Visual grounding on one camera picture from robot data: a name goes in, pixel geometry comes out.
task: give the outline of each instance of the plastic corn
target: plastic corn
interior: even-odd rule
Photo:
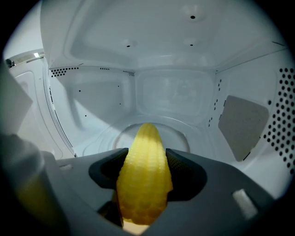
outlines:
[[[151,224],[166,208],[171,190],[171,174],[158,130],[152,124],[143,124],[117,180],[123,219]]]

